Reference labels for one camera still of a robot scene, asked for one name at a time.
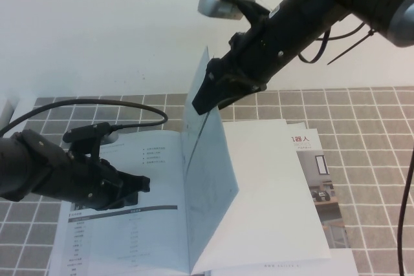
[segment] book page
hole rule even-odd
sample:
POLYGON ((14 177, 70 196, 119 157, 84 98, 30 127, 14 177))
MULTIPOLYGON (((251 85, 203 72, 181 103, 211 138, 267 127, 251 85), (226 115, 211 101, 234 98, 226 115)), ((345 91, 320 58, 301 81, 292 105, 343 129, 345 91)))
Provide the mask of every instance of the book page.
POLYGON ((211 276, 358 276, 351 249, 332 249, 331 259, 264 263, 211 271, 211 276))
POLYGON ((238 192, 218 108, 199 116, 191 102, 209 61, 205 50, 186 100, 182 149, 190 271, 200 273, 200 258, 238 192))
POLYGON ((224 129, 239 193, 202 254, 204 267, 329 258, 285 120, 224 129))
POLYGON ((100 156, 151 179, 138 204, 95 211, 62 203, 50 275, 188 275, 180 134, 120 135, 100 156))

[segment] gray tile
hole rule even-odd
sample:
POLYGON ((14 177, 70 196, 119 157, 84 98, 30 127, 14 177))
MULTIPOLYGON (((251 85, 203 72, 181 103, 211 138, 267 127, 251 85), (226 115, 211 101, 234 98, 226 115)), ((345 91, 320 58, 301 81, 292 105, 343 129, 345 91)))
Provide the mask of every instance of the gray tile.
POLYGON ((413 151, 395 151, 399 166, 409 166, 413 151))
POLYGON ((41 113, 38 113, 35 116, 30 117, 29 120, 46 120, 48 115, 49 115, 49 111, 43 111, 41 113))
POLYGON ((377 105, 398 105, 394 92, 373 92, 377 105))
POLYGON ((390 150, 391 148, 387 135, 364 135, 363 137, 368 150, 390 150))
POLYGON ((324 154, 328 166, 342 166, 339 151, 325 151, 324 154))
POLYGON ((301 92, 280 92, 281 105, 303 105, 301 92))
POLYGON ((164 129, 169 131, 182 131, 182 120, 172 120, 164 124, 164 129))
POLYGON ((34 103, 35 106, 44 106, 52 103, 54 100, 53 97, 40 97, 34 103))
POLYGON ((48 120, 68 120, 71 118, 73 107, 58 107, 50 110, 48 120))
POLYGON ((329 106, 332 119, 355 119, 351 106, 329 106))
POLYGON ((10 224, 6 222, 0 231, 0 243, 24 244, 29 227, 29 223, 10 224))
MULTIPOLYGON (((118 121, 117 124, 118 125, 132 125, 132 124, 137 124, 140 123, 138 120, 135 121, 118 121)), ((138 132, 138 127, 129 127, 126 129, 119 129, 117 130, 118 134, 131 134, 131 133, 136 133, 138 132)))
POLYGON ((363 149, 361 135, 338 135, 339 147, 341 149, 363 149))
POLYGON ((50 141, 51 143, 54 143, 55 145, 60 145, 62 142, 62 134, 53 134, 53 135, 47 135, 45 138, 50 141))
POLYGON ((124 95, 122 101, 128 101, 129 103, 142 103, 144 95, 124 95))
POLYGON ((354 112, 357 119, 380 118, 376 106, 354 106, 354 112))
POLYGON ((350 184, 375 184, 373 170, 370 167, 348 167, 347 176, 350 184))
POLYGON ((14 276, 45 276, 45 272, 36 270, 16 270, 14 276))
POLYGON ((279 105, 279 94, 277 92, 257 93, 258 105, 279 105))
POLYGON ((88 126, 88 125, 92 125, 92 119, 88 120, 88 121, 70 121, 69 126, 67 127, 67 129, 68 130, 77 129, 79 127, 84 127, 84 126, 88 126))
POLYGON ((0 222, 4 221, 6 218, 6 214, 10 205, 11 203, 9 202, 0 202, 0 222))
POLYGON ((337 134, 359 134, 356 121, 352 120, 335 120, 334 124, 335 132, 337 134))
POLYGON ((257 108, 259 114, 259 120, 280 119, 280 107, 279 106, 259 106, 257 108))
POLYGON ((369 250, 374 273, 398 273, 396 250, 369 250))
POLYGON ((93 120, 96 107, 75 107, 73 111, 73 120, 93 120))
POLYGON ((384 134, 385 130, 380 120, 358 120, 362 134, 384 134))
POLYGON ((42 134, 64 134, 69 121, 46 121, 42 134))
POLYGON ((121 100, 121 96, 100 96, 100 100, 121 100))
POLYGON ((167 105, 184 106, 187 94, 168 94, 167 105))
MULTIPOLYGON (((156 108, 158 110, 164 111, 164 106, 156 106, 156 105, 152 105, 152 108, 156 108)), ((148 111, 148 110, 143 110, 142 111, 142 116, 141 116, 141 120, 161 120, 162 117, 157 115, 154 112, 148 111)))
POLYGON ((310 129, 317 129, 319 134, 333 134, 334 129, 330 120, 309 120, 308 125, 310 129))
POLYGON ((305 106, 306 117, 309 120, 329 120, 328 106, 305 106))
POLYGON ((352 250, 354 255, 354 261, 356 265, 356 269, 359 273, 368 273, 371 271, 369 268, 369 262, 367 253, 365 250, 352 250))
POLYGON ((365 151, 341 151, 345 166, 370 166, 365 151))
POLYGON ((389 141, 394 149, 412 150, 414 147, 412 135, 389 135, 389 141))
POLYGON ((251 94, 243 97, 241 100, 237 100, 234 103, 235 106, 256 106, 256 94, 251 94))
POLYGON ((44 121, 27 121, 26 125, 25 125, 25 129, 31 129, 35 132, 37 132, 38 134, 40 134, 41 129, 43 128, 43 124, 45 124, 44 121))
POLYGON ((335 186, 335 194, 340 204, 352 204, 352 196, 349 186, 335 186))
POLYGON ((6 221, 9 222, 31 222, 36 210, 37 204, 18 203, 12 204, 12 208, 8 212, 6 221))
POLYGON ((167 106, 166 114, 170 119, 182 119, 182 115, 184 114, 184 106, 167 106))
POLYGON ((322 149, 329 150, 329 149, 337 149, 338 144, 336 143, 335 135, 322 135, 319 137, 322 149))
POLYGON ((287 120, 303 120, 305 119, 305 111, 300 106, 284 106, 282 107, 282 118, 287 120))
POLYGON ((405 120, 384 120, 388 134, 409 134, 409 127, 405 120))
POLYGON ((305 105, 326 105, 324 92, 303 92, 303 102, 305 105))
POLYGON ((348 92, 326 92, 329 105, 350 105, 348 92))
POLYGON ((414 104, 414 92, 397 92, 397 96, 401 105, 414 104))
POLYGON ((403 184, 401 172, 396 167, 375 167, 374 174, 378 184, 403 184))
POLYGON ((95 120, 116 120, 119 107, 99 106, 96 110, 95 120))
POLYGON ((397 162, 392 151, 368 151, 373 166, 396 166, 397 162))
POLYGON ((56 234, 57 224, 37 224, 32 225, 28 235, 28 244, 53 245, 56 234))
POLYGON ((380 186, 385 204, 401 204, 404 186, 380 186))
POLYGON ((349 92, 353 105, 374 105, 371 92, 349 92))
MULTIPOLYGON (((400 217, 400 206, 386 206, 389 220, 392 226, 398 225, 398 218, 400 217)), ((414 225, 414 207, 407 206, 406 216, 404 217, 404 224, 414 225)))
POLYGON ((346 226, 355 226, 358 224, 355 206, 339 206, 339 208, 346 226))
POLYGON ((383 119, 404 119, 399 106, 378 106, 378 111, 383 119))
POLYGON ((334 185, 348 184, 343 167, 328 167, 334 185))
POLYGON ((0 276, 13 276, 13 272, 14 270, 2 270, 0 268, 0 276))
POLYGON ((402 110, 407 119, 414 119, 414 106, 402 106, 402 110))
POLYGON ((156 126, 145 126, 145 127, 140 127, 138 129, 139 132, 147 132, 147 131, 158 131, 161 130, 162 126, 161 125, 156 125, 156 126))
POLYGON ((166 102, 165 94, 144 96, 144 104, 146 105, 165 105, 165 102, 166 102))
POLYGON ((0 245, 0 268, 15 268, 20 251, 21 246, 0 245))
POLYGON ((227 106, 220 110, 222 120, 234 120, 234 106, 227 106))
POLYGON ((236 120, 257 119, 256 107, 234 107, 234 118, 236 120))
POLYGON ((395 248, 393 232, 388 228, 362 228, 367 248, 395 248))
POLYGON ((18 268, 46 268, 52 247, 25 246, 18 268))
POLYGON ((57 222, 59 217, 60 204, 42 204, 40 203, 38 213, 36 214, 36 222, 57 222))
POLYGON ((40 201, 40 195, 29 193, 20 202, 39 202, 39 201, 40 201))
POLYGON ((351 186, 355 204, 381 204, 377 186, 351 186))
POLYGON ((360 216, 363 226, 387 226, 388 220, 384 206, 357 206, 356 210, 360 216))

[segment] grout line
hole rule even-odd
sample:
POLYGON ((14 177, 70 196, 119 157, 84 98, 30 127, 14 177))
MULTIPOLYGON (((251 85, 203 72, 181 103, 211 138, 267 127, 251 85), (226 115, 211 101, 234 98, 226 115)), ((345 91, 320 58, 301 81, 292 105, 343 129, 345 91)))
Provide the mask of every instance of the grout line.
MULTIPOLYGON (((351 98, 351 95, 349 94, 349 91, 348 91, 348 97, 349 97, 349 101, 351 102, 352 112, 353 112, 353 114, 354 114, 354 117, 356 118, 356 114, 355 114, 354 106, 352 106, 352 98, 351 98)), ((358 127, 358 130, 359 130, 360 134, 362 134, 362 131, 361 131, 361 128, 360 128, 360 125, 359 125, 359 123, 358 123, 358 122, 356 123, 356 126, 358 127)), ((376 178, 376 175, 375 175, 375 173, 374 173, 373 163, 372 163, 372 161, 371 161, 371 158, 369 157, 369 153, 368 153, 368 151, 367 151, 367 146, 366 146, 366 144, 365 144, 365 140, 364 140, 364 139, 362 139, 362 145, 364 146, 364 149, 365 149, 365 154, 366 154, 366 156, 368 157, 369 166, 371 167, 371 170, 372 170, 372 173, 373 173, 373 176, 374 176, 374 180, 375 180, 376 188, 377 188, 378 193, 379 193, 379 195, 380 195, 381 203, 382 203, 382 205, 384 206, 384 207, 383 207, 383 209, 384 209, 384 211, 385 211, 385 213, 386 213, 386 217, 387 217, 388 224, 389 224, 389 226, 391 226, 391 225, 392 225, 392 223, 391 223, 391 219, 389 218, 387 208, 385 207, 385 200, 384 200, 384 197, 382 196, 382 192, 381 192, 381 188, 380 188, 379 183, 378 183, 378 179, 376 178)), ((395 242, 395 244, 397 244, 397 238, 396 238, 396 236, 394 235, 394 232, 392 232, 392 235, 393 235, 393 238, 394 238, 394 242, 395 242)))
POLYGON ((302 91, 300 91, 300 95, 301 95, 301 97, 302 97, 302 107, 303 107, 303 112, 305 113, 305 125, 306 125, 306 128, 308 129, 309 128, 309 124, 308 124, 308 116, 307 116, 307 113, 306 113, 306 107, 305 107, 305 100, 303 99, 303 92, 302 91))
MULTIPOLYGON (((327 97, 327 95, 326 95, 326 90, 323 90, 323 94, 325 95, 325 100, 326 100, 326 102, 328 102, 328 97, 327 97)), ((329 113, 329 117, 330 117, 330 118, 332 118, 332 116, 331 116, 331 110, 330 110, 330 109, 328 109, 328 113, 329 113)), ((335 127, 334 127, 334 122, 333 122, 332 120, 331 120, 331 125, 332 125, 333 131, 334 131, 334 135, 335 135, 336 144, 337 144, 337 145, 339 145, 339 143, 338 143, 338 137, 337 137, 337 135, 336 135, 336 129, 335 129, 335 127)), ((362 228, 361 228, 361 220, 360 220, 360 215, 358 214, 358 210, 356 209, 356 206, 355 206, 355 198, 354 198, 354 195, 353 195, 353 193, 352 193, 351 186, 349 185, 349 179, 348 179, 348 174, 347 174, 347 168, 346 168, 346 166, 345 166, 345 164, 344 164, 343 157, 342 157, 342 153, 341 153, 341 152, 339 152, 339 155, 340 155, 341 163, 342 163, 342 166, 343 166, 343 170, 344 170, 344 172, 345 172, 345 179, 347 180, 347 183, 348 183, 348 188, 349 188, 349 193, 350 193, 350 195, 351 195, 351 200, 352 200, 352 203, 354 204, 354 210, 355 210, 355 215, 356 215, 356 221, 357 221, 358 225, 360 226, 360 233, 361 233, 361 238, 362 238, 362 244, 364 245, 364 248, 365 248, 365 249, 364 249, 364 250, 365 250, 365 254, 367 255, 367 260, 368 260, 369 270, 371 271, 371 273, 373 273, 373 265, 372 265, 372 263, 371 263, 371 259, 369 258, 369 255, 368 255, 367 243, 365 242, 364 232, 362 231, 362 228)))

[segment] cable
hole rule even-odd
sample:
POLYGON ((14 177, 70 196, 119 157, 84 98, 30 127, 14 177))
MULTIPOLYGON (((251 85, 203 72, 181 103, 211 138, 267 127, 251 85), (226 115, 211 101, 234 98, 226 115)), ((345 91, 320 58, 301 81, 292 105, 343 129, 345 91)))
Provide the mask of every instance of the cable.
POLYGON ((409 163, 406 186, 404 188, 404 194, 402 195, 400 217, 398 218, 397 254, 398 254, 398 268, 400 270, 400 276, 404 276, 404 265, 402 262, 402 228, 404 225, 404 217, 406 214, 409 189, 411 187, 411 181, 413 180, 413 172, 414 172, 414 150, 413 150, 413 155, 411 155, 411 161, 409 163))
MULTIPOLYGON (((328 41, 341 40, 344 38, 351 37, 352 35, 355 35, 357 32, 359 32, 364 26, 365 26, 365 23, 362 23, 360 26, 356 27, 352 32, 348 32, 347 34, 340 35, 337 37, 330 37, 328 41)), ((318 38, 316 41, 323 41, 323 38, 318 38)))
POLYGON ((15 119, 13 122, 10 122, 6 127, 0 130, 0 138, 3 137, 5 133, 7 133, 9 130, 11 130, 16 125, 19 125, 21 122, 26 121, 27 119, 43 112, 47 111, 53 108, 58 108, 62 106, 70 106, 70 105, 76 105, 76 104, 102 104, 102 105, 110 105, 110 106, 123 106, 123 107, 132 107, 142 110, 147 110, 154 112, 161 117, 163 117, 162 120, 156 121, 156 122, 149 122, 149 123, 137 123, 137 124, 129 124, 129 125, 112 125, 112 130, 117 131, 119 129, 128 129, 131 127, 147 127, 147 126, 156 126, 164 124, 168 121, 168 116, 165 112, 158 110, 156 108, 152 108, 147 105, 142 105, 140 103, 131 103, 129 101, 120 101, 120 100, 94 100, 94 99, 75 99, 75 100, 63 100, 58 101, 57 103, 50 103, 48 105, 44 105, 42 107, 39 107, 37 109, 34 109, 21 117, 15 119))
POLYGON ((329 35, 331 35, 331 29, 328 29, 323 35, 321 47, 314 59, 312 59, 311 61, 308 61, 302 56, 301 53, 299 53, 299 59, 306 64, 315 64, 317 61, 319 61, 319 59, 322 57, 323 53, 325 52, 326 46, 328 45, 329 35))

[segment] tiled floor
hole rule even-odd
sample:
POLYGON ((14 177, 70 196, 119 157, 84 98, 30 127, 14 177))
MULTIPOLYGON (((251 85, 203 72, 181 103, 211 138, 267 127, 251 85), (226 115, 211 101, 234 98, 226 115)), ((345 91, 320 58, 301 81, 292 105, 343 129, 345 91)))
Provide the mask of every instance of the tiled floor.
MULTIPOLYGON (((67 98, 42 98, 36 105, 62 99, 67 98)), ((180 130, 185 95, 122 99, 166 111, 170 121, 157 128, 180 130)), ((264 92, 222 110, 221 115, 226 122, 285 118, 289 123, 305 122, 309 128, 317 128, 360 275, 398 275, 396 232, 414 143, 414 87, 264 92)), ((26 128, 60 143, 62 134, 73 127, 137 120, 157 117, 130 108, 82 105, 40 114, 26 128)), ((414 275, 413 195, 414 189, 404 228, 408 275, 414 275)), ((0 276, 47 274, 59 206, 59 202, 35 195, 18 204, 0 202, 0 276)))

